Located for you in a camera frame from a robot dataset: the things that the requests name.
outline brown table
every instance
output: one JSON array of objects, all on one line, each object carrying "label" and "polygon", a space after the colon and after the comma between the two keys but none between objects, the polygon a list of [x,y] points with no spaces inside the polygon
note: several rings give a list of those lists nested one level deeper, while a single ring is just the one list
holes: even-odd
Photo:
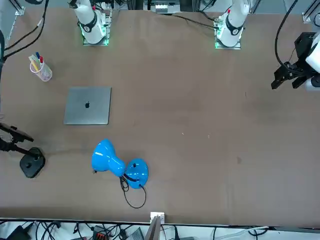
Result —
[{"label": "brown table", "polygon": [[[11,43],[41,14],[35,7],[19,17]],[[21,146],[41,147],[47,163],[26,179],[22,155],[0,153],[1,216],[148,222],[157,211],[167,223],[318,227],[320,94],[290,82],[271,90],[282,18],[250,15],[242,50],[216,50],[211,29],[121,11],[110,45],[90,47],[71,9],[50,8],[41,38],[7,60],[1,80],[4,122],[30,134],[35,142]],[[300,15],[288,18],[279,37],[284,61],[308,30]],[[35,51],[53,70],[49,82],[30,73]],[[71,86],[112,87],[109,125],[63,124]],[[92,173],[104,138],[125,162],[146,160],[143,208],[127,205],[112,173]],[[143,192],[131,189],[128,198],[138,205]]]}]

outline floor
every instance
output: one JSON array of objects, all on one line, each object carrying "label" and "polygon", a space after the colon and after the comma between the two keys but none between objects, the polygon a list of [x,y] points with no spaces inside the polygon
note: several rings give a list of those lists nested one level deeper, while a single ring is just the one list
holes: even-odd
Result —
[{"label": "floor", "polygon": [[[12,232],[13,230],[17,227],[17,226],[22,226],[23,228],[25,228],[26,226],[28,226],[30,224],[30,222],[26,222],[26,221],[9,221],[6,222],[4,224],[2,224],[0,226],[0,238],[7,238]],[[30,231],[28,232],[29,235],[31,236],[32,240],[36,240],[36,225],[38,225],[38,223],[36,222],[32,228],[30,229]],[[74,227],[75,227],[75,223],[73,222],[62,222],[61,223],[61,228],[57,229],[54,228],[51,231],[51,234],[53,236],[54,239],[56,240],[68,240],[68,239],[79,239],[77,237],[79,237],[79,233],[73,233],[74,232]],[[100,223],[89,223],[89,226],[93,227],[95,225],[98,225],[100,227],[102,227],[102,225]],[[113,224],[104,224],[104,227],[110,228],[114,226]],[[127,228],[129,227],[129,225],[122,225],[121,228]],[[141,229],[141,232],[144,236],[146,236],[147,231],[149,226],[148,225],[133,225],[130,228],[128,228],[125,232],[127,234],[127,236],[130,236],[132,233],[134,233],[138,228]],[[213,231],[214,231],[214,227],[210,227],[210,226],[177,226],[177,232],[178,235],[180,237],[180,239],[185,239],[188,238],[190,240],[193,239],[197,239],[197,240],[207,240],[208,238],[212,238],[213,235]],[[175,237],[175,229],[173,226],[171,225],[163,225],[163,230],[165,232],[165,234],[163,233],[163,231],[160,232],[159,234],[159,240],[171,240],[174,239]],[[235,234],[238,233],[240,231],[242,231],[243,229],[238,228],[238,229],[234,229],[234,228],[217,228],[215,231],[215,237],[218,238],[220,236],[225,236],[225,235],[229,235],[229,234]],[[38,228],[38,239],[43,236],[45,231],[45,228],[43,228],[42,226],[40,226]],[[90,236],[92,236],[92,231],[85,225],[85,224],[79,224],[79,231],[82,237],[88,237],[87,239],[90,238]],[[319,233],[308,233],[308,232],[292,232],[292,231],[281,231],[281,230],[269,230],[267,231],[265,234],[261,235],[258,237],[259,239],[263,239],[263,240],[318,240],[319,239]],[[254,239],[251,235],[249,235],[247,232],[241,235],[241,239],[242,240],[252,240]]]}]

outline lamp cable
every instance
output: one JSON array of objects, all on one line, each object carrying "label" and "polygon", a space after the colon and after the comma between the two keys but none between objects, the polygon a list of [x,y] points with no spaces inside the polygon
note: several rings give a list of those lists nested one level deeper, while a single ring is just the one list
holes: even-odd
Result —
[{"label": "lamp cable", "polygon": [[141,206],[133,206],[133,205],[128,201],[127,196],[126,196],[126,192],[129,191],[129,184],[128,184],[128,180],[127,180],[124,176],[121,176],[121,177],[120,177],[120,185],[121,185],[121,189],[122,189],[123,194],[124,194],[124,198],[125,198],[126,202],[128,203],[128,205],[129,205],[130,207],[132,207],[133,209],[140,209],[140,208],[142,208],[142,207],[145,205],[145,203],[146,203],[146,201],[147,201],[147,192],[146,192],[145,188],[144,188],[141,184],[139,184],[139,187],[142,188],[142,190],[144,191],[144,202],[143,202],[143,204],[142,204]]}]

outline clear cup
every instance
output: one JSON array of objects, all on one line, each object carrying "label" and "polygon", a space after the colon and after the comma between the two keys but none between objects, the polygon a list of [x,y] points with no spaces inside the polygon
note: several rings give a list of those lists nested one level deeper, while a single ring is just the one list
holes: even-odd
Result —
[{"label": "clear cup", "polygon": [[36,71],[32,63],[30,63],[30,71],[37,75],[43,82],[48,82],[52,78],[52,70],[45,62],[40,64],[39,71]]}]

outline laptop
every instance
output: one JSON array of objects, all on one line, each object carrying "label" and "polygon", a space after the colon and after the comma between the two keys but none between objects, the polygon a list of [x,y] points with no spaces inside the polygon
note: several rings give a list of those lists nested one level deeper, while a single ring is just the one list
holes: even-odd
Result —
[{"label": "laptop", "polygon": [[111,87],[77,86],[69,89],[65,125],[107,125],[109,123]]}]

